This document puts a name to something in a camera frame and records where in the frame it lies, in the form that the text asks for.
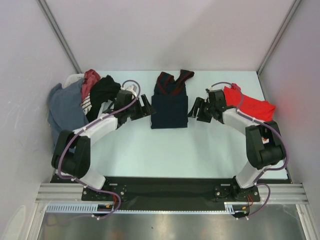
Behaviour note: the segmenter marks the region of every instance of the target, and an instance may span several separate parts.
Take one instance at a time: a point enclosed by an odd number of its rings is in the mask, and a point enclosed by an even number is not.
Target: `cable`
[[[266,186],[266,187],[268,188],[268,195],[267,195],[267,198],[265,199],[264,203],[262,204],[262,206],[261,206],[258,210],[256,210],[255,212],[249,214],[248,216],[239,218],[239,219],[247,219],[247,220],[248,220],[248,217],[249,217],[249,216],[255,215],[257,212],[259,212],[262,208],[264,208],[264,207],[267,205],[267,203],[268,203],[268,201],[269,201],[269,198],[270,198],[270,195],[271,195],[271,189],[270,189],[270,187],[269,187],[267,184],[265,184],[265,183],[259,183],[259,184],[257,184],[257,181],[262,177],[262,175],[263,175],[266,171],[279,171],[279,170],[282,170],[282,169],[286,168],[286,166],[287,166],[288,163],[289,163],[289,154],[288,154],[287,147],[286,147],[286,144],[285,144],[284,139],[281,137],[281,135],[280,135],[273,127],[265,124],[265,123],[262,122],[262,121],[256,120],[255,118],[250,117],[250,116],[248,116],[248,115],[246,115],[246,114],[244,114],[244,113],[242,113],[242,112],[240,111],[239,108],[240,108],[240,106],[242,105],[242,103],[243,103],[243,101],[244,101],[244,98],[245,98],[244,94],[241,92],[241,89],[240,89],[237,85],[235,85],[235,84],[233,84],[233,83],[230,83],[230,82],[226,82],[226,81],[221,81],[221,82],[215,83],[215,84],[211,85],[211,88],[213,88],[214,86],[219,85],[219,84],[228,84],[228,85],[230,85],[231,87],[234,87],[234,88],[236,88],[236,89],[239,91],[239,93],[241,94],[241,100],[240,100],[239,104],[236,106],[236,113],[237,113],[239,116],[241,116],[241,117],[243,117],[243,118],[245,118],[245,119],[247,119],[247,120],[249,120],[249,121],[252,121],[252,122],[254,122],[254,123],[256,123],[256,124],[260,124],[260,125],[268,128],[269,130],[271,130],[271,131],[280,139],[280,141],[281,141],[281,143],[282,143],[282,145],[283,145],[284,151],[285,151],[285,155],[286,155],[285,160],[284,160],[284,163],[283,163],[283,165],[282,165],[281,167],[278,167],[278,168],[267,168],[267,169],[263,170],[263,171],[253,180],[252,183],[253,183],[255,186],[257,186],[257,187],[258,187],[258,186]]]
[[[60,225],[67,224],[67,223],[69,223],[69,222],[71,222],[73,220],[76,220],[76,219],[85,218],[85,217],[92,217],[92,216],[89,215],[89,214],[83,214],[83,215],[79,215],[79,216],[74,216],[74,217],[68,218],[66,220],[63,220],[63,221],[60,221],[60,222],[57,222],[57,223],[54,223],[54,224],[48,223],[48,217],[49,216],[45,216],[45,225],[47,227],[55,227],[55,226],[60,226]]]
[[[265,124],[264,122],[259,121],[259,120],[255,119],[254,117],[250,117],[250,116],[248,116],[248,115],[246,115],[246,114],[244,114],[243,112],[240,111],[239,108],[240,108],[240,106],[242,105],[245,96],[244,96],[244,94],[241,92],[241,89],[240,89],[237,85],[235,85],[235,84],[233,84],[233,83],[230,83],[230,82],[221,81],[221,82],[218,82],[218,83],[215,83],[215,84],[211,85],[211,87],[213,88],[214,86],[219,85],[219,84],[228,84],[228,85],[236,88],[236,89],[239,91],[239,93],[241,94],[241,100],[240,100],[239,104],[236,106],[236,113],[237,113],[239,116],[241,116],[241,117],[243,117],[243,118],[245,118],[245,119],[247,119],[247,120],[249,120],[249,121],[252,121],[252,122],[254,122],[254,123],[256,123],[256,124],[260,124],[260,125],[268,128],[269,130],[271,130],[271,131],[279,138],[279,140],[281,141],[281,143],[282,143],[282,145],[283,145],[283,148],[284,148],[284,151],[285,151],[285,155],[286,155],[283,165],[282,165],[281,167],[278,167],[278,168],[267,168],[267,169],[265,169],[264,171],[262,171],[262,172],[258,175],[258,177],[253,181],[253,183],[256,183],[256,182],[261,178],[261,176],[262,176],[265,172],[267,172],[267,171],[279,171],[279,170],[282,170],[282,169],[286,168],[287,165],[288,165],[288,163],[289,163],[289,153],[288,153],[288,151],[287,151],[286,143],[285,143],[284,139],[282,138],[282,136],[280,135],[280,133],[278,133],[273,127]]]
[[[258,210],[254,211],[253,213],[249,214],[248,216],[239,217],[238,219],[248,219],[248,217],[251,217],[251,216],[255,215],[256,213],[258,213],[260,210],[262,210],[262,209],[267,205],[267,203],[268,203],[268,201],[269,201],[269,199],[270,199],[270,195],[271,195],[271,189],[270,189],[269,185],[268,185],[268,184],[265,184],[265,183],[258,183],[256,186],[257,186],[257,187],[259,187],[259,186],[266,186],[266,187],[268,188],[268,195],[267,195],[264,203],[262,204],[261,207],[259,207]]]
[[[248,202],[249,202],[249,200],[251,201],[251,204],[249,205],[249,208],[250,208],[254,204],[254,200],[250,194],[247,196],[247,199],[248,199]]]
[[[100,123],[101,121],[103,121],[103,120],[105,120],[105,119],[107,119],[107,118],[109,118],[109,117],[111,117],[111,116],[113,116],[113,115],[115,115],[115,114],[117,114],[117,113],[120,113],[120,112],[122,112],[122,111],[124,111],[124,110],[126,110],[126,109],[128,109],[128,108],[130,108],[130,107],[138,100],[138,98],[139,98],[139,96],[140,96],[140,92],[141,92],[140,84],[139,84],[137,81],[135,81],[135,80],[126,80],[126,81],[123,82],[122,87],[124,87],[124,85],[125,85],[126,83],[128,83],[128,82],[133,82],[133,83],[135,83],[135,84],[137,85],[137,87],[138,87],[137,96],[132,100],[132,102],[130,102],[127,106],[125,106],[125,107],[123,107],[123,108],[121,108],[121,109],[119,109],[119,110],[113,111],[112,113],[110,113],[110,114],[108,114],[108,115],[106,115],[106,116],[104,116],[104,117],[102,117],[102,118],[98,118],[98,119],[94,120],[94,121],[93,121],[92,123],[90,123],[88,126],[82,128],[79,132],[77,132],[77,133],[71,138],[71,140],[68,142],[68,144],[65,146],[65,148],[64,148],[64,150],[63,150],[63,152],[62,152],[62,155],[61,155],[61,157],[60,157],[60,159],[59,159],[59,163],[58,163],[58,175],[59,175],[59,177],[60,177],[61,179],[73,179],[72,176],[62,176],[61,168],[62,168],[62,163],[63,163],[64,157],[65,157],[68,149],[70,148],[71,144],[76,140],[76,138],[77,138],[80,134],[84,133],[85,130],[92,128],[94,125]],[[107,218],[108,216],[110,216],[111,214],[113,214],[115,211],[117,211],[117,210],[120,208],[121,198],[120,198],[120,196],[119,196],[117,193],[112,192],[112,191],[105,191],[105,190],[101,190],[101,189],[95,189],[94,187],[91,187],[91,186],[89,186],[89,185],[86,185],[84,182],[82,182],[82,181],[79,180],[79,179],[75,179],[75,181],[78,182],[78,183],[80,183],[80,184],[82,184],[82,185],[84,185],[85,187],[87,187],[88,189],[91,189],[91,190],[93,190],[93,191],[96,191],[96,192],[99,192],[99,193],[110,194],[110,195],[116,196],[116,197],[118,198],[119,202],[118,202],[116,208],[114,208],[111,212],[109,212],[109,213],[108,213],[107,215],[105,215],[105,216],[97,217],[97,218],[96,218],[97,220]],[[87,214],[86,214],[86,215],[80,215],[80,216],[77,216],[77,217],[70,218],[69,220],[63,221],[63,223],[67,223],[67,222],[69,222],[69,221],[72,221],[72,220],[78,219],[78,218],[82,218],[82,217],[91,217],[91,216],[90,216],[90,215],[87,215]]]

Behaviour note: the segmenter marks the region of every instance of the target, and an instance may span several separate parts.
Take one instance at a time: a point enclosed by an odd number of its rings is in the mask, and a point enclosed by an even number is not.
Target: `clothing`
[[[89,123],[80,106],[83,82],[83,78],[79,79],[66,88],[62,88],[59,83],[49,93],[47,120],[51,126],[54,145],[56,145],[62,130],[73,131]]]
[[[86,98],[80,104],[80,106],[82,107],[84,114],[87,115],[92,107],[91,101],[90,101],[90,92],[89,92],[88,96],[86,96]]]
[[[84,73],[84,82],[81,89],[81,102],[85,100],[91,91],[91,88],[100,80],[100,75],[93,69]]]
[[[185,82],[195,75],[193,71],[181,70],[179,78],[161,72],[154,86],[151,105],[156,110],[151,115],[152,129],[188,127],[188,96]]]
[[[225,86],[223,92],[227,106],[237,106],[240,103],[241,94],[234,86],[231,88]],[[276,106],[270,104],[268,101],[260,101],[244,95],[243,102],[239,109],[251,117],[268,122],[272,121]]]
[[[121,86],[111,76],[101,78],[90,91],[91,108],[86,114],[89,122],[97,119],[101,104],[117,97]]]

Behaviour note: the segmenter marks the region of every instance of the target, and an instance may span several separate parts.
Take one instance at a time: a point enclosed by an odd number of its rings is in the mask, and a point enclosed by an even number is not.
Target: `red cloth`
[[[240,103],[241,94],[234,86],[231,88],[225,86],[223,92],[227,106],[237,106]],[[265,122],[272,120],[275,109],[276,106],[268,101],[260,101],[246,95],[244,95],[243,103],[240,106],[240,110],[245,114]]]
[[[81,102],[89,95],[91,88],[100,80],[100,75],[93,69],[84,73],[84,81],[81,89]]]

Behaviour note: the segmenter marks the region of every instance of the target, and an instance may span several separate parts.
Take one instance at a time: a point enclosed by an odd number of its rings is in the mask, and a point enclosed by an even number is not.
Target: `navy garment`
[[[49,106],[48,122],[51,126],[54,145],[62,130],[73,131],[87,125],[81,104],[81,88],[84,78],[62,88],[61,83],[51,89],[47,104]]]
[[[161,72],[154,86],[151,105],[156,110],[151,115],[152,129],[176,129],[188,127],[188,96],[186,80],[195,75],[193,71],[181,70],[179,78]]]

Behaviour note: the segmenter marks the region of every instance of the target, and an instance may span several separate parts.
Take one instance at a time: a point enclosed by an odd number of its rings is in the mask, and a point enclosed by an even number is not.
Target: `red wire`
[[[251,205],[249,205],[249,207],[251,207],[254,204],[254,200],[250,195],[247,196],[247,199],[248,199],[248,202],[249,200],[251,201]]]

